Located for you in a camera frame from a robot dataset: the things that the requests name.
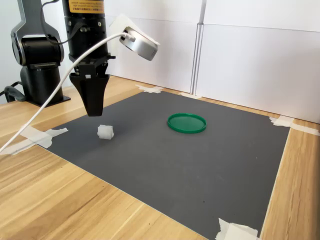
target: white wall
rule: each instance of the white wall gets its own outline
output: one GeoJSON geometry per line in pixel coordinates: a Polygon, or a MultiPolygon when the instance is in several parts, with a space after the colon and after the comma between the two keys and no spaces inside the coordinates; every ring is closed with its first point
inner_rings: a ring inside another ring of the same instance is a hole
{"type": "Polygon", "coordinates": [[[204,26],[196,94],[320,123],[320,33],[204,26]]]}
{"type": "Polygon", "coordinates": [[[320,1],[208,0],[196,94],[320,123],[320,1]]]}
{"type": "Polygon", "coordinates": [[[205,24],[320,31],[319,0],[207,0],[205,24]]]}
{"type": "Polygon", "coordinates": [[[124,46],[107,73],[183,92],[191,91],[197,25],[205,0],[105,0],[107,25],[123,13],[159,43],[153,61],[124,46]]]}
{"type": "MultiPolygon", "coordinates": [[[[65,22],[64,22],[64,13],[62,8],[62,2],[53,3],[47,5],[44,8],[45,20],[59,31],[60,38],[65,40],[67,37],[65,22]]],[[[17,0],[6,1],[5,7],[0,8],[0,22],[1,24],[1,39],[0,39],[0,48],[1,48],[1,60],[0,60],[0,71],[1,71],[1,80],[0,80],[0,92],[3,89],[11,85],[16,81],[20,81],[20,70],[21,66],[17,63],[14,53],[12,51],[11,43],[11,30],[21,21],[20,11],[18,7],[17,0]]],[[[67,66],[71,64],[69,61],[68,54],[68,44],[64,44],[65,57],[64,61],[59,68],[60,75],[65,73],[67,66]]],[[[64,86],[71,85],[70,80],[68,80],[64,86]]],[[[18,86],[17,89],[23,92],[21,86],[18,86]]],[[[5,96],[0,97],[0,104],[6,103],[5,96]]]]}

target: yellow label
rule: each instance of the yellow label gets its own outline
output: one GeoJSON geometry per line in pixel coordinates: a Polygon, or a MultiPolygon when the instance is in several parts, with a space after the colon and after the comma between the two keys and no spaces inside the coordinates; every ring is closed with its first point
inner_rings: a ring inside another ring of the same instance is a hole
{"type": "Polygon", "coordinates": [[[71,13],[78,14],[104,14],[104,1],[99,0],[69,0],[71,13]]]}

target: wooden table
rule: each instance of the wooden table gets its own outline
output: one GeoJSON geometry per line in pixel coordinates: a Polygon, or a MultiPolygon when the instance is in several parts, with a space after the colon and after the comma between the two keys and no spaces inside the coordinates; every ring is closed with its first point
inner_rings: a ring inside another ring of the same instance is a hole
{"type": "MultiPolygon", "coordinates": [[[[140,83],[112,77],[104,106],[142,92],[140,83]]],[[[179,91],[164,89],[179,94],[179,91]]],[[[86,114],[73,87],[71,97],[46,108],[32,126],[46,131],[86,114]]],[[[279,115],[200,98],[269,117],[279,115]]],[[[0,105],[2,146],[37,111],[27,102],[0,105]]],[[[296,124],[320,129],[315,123],[296,124]]],[[[19,136],[13,143],[24,138],[19,136]]],[[[320,239],[320,137],[291,129],[260,238],[320,239]]],[[[66,160],[33,146],[0,156],[0,239],[203,239],[194,231],[66,160]]]]}

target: white panel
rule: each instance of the white panel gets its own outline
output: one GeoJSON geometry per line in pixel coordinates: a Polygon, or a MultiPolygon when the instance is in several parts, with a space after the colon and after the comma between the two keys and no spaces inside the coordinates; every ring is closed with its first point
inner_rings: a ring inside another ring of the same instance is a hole
{"type": "MultiPolygon", "coordinates": [[[[107,17],[107,25],[113,19],[107,17]]],[[[108,61],[107,73],[189,93],[197,24],[136,18],[131,20],[161,44],[158,52],[152,61],[147,61],[120,44],[117,58],[108,61]]]]}
{"type": "Polygon", "coordinates": [[[196,94],[320,123],[320,33],[204,25],[196,94]]]}
{"type": "Polygon", "coordinates": [[[104,6],[107,16],[198,23],[203,2],[206,0],[104,0],[104,6]]]}
{"type": "Polygon", "coordinates": [[[320,32],[320,1],[207,0],[204,23],[320,32]]]}

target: white foam block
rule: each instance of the white foam block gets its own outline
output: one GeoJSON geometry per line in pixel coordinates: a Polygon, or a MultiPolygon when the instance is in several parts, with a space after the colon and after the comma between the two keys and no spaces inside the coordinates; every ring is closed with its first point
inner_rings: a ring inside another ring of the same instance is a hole
{"type": "Polygon", "coordinates": [[[100,125],[98,127],[98,136],[100,139],[111,140],[114,137],[114,128],[112,126],[100,125]]]}

